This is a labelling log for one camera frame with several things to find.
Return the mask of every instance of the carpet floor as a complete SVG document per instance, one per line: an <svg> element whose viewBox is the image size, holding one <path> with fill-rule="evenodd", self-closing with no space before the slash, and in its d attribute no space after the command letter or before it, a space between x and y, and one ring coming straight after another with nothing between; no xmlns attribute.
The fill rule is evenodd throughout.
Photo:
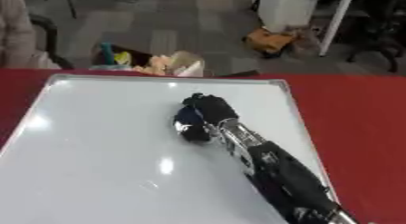
<svg viewBox="0 0 406 224"><path fill-rule="evenodd" d="M27 0L30 12L52 18L59 28L58 52L77 68L91 65L92 48L111 42L152 54L177 50L201 55L214 75L258 70L262 73L391 74L374 53L357 63L344 59L351 47L334 44L325 57L285 54L264 60L241 42L260 26L249 11L250 0L73 0L73 19L66 0ZM401 58L398 74L406 74Z"/></svg>

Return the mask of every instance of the red tabletop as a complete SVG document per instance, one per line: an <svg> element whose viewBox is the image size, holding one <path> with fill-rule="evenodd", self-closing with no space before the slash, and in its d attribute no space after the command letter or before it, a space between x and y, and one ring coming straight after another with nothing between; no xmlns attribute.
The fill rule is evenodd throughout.
<svg viewBox="0 0 406 224"><path fill-rule="evenodd" d="M61 71L0 70L1 145L54 73ZM254 77L274 78L290 84L342 204L362 223L406 223L406 78L300 74Z"/></svg>

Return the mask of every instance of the sleeve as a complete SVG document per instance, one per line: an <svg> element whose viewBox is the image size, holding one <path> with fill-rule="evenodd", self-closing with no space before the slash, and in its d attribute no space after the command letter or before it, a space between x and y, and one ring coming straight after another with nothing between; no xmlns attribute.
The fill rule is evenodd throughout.
<svg viewBox="0 0 406 224"><path fill-rule="evenodd" d="M5 21L5 67L29 67L36 43L24 0L1 0L0 9Z"/></svg>

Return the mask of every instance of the whiteboard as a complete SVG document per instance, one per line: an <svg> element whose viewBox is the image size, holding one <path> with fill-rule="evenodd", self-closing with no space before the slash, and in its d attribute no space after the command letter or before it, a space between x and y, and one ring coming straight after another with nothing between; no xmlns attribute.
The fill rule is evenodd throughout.
<svg viewBox="0 0 406 224"><path fill-rule="evenodd" d="M285 223L225 149L175 133L192 93L225 98L330 186L284 81L59 74L0 155L1 223Z"/></svg>

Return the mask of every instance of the robotic arm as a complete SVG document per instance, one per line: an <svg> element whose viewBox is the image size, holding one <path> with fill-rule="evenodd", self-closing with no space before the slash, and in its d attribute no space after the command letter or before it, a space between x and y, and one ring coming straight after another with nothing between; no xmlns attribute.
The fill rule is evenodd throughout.
<svg viewBox="0 0 406 224"><path fill-rule="evenodd" d="M358 223L328 198L328 188L300 161L240 123L224 99L195 93L183 104L174 120L177 131L187 141L222 140L251 182L289 223Z"/></svg>

